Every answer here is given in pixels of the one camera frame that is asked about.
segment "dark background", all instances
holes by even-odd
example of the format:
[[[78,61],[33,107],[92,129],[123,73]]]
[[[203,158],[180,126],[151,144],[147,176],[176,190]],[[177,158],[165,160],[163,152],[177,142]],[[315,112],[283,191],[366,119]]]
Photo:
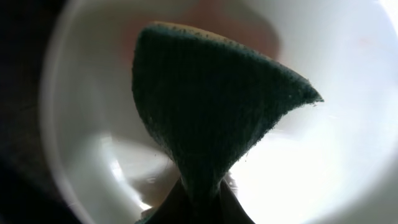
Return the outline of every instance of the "dark background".
[[[38,120],[43,57],[64,5],[0,1],[0,224],[79,223],[52,182]]]

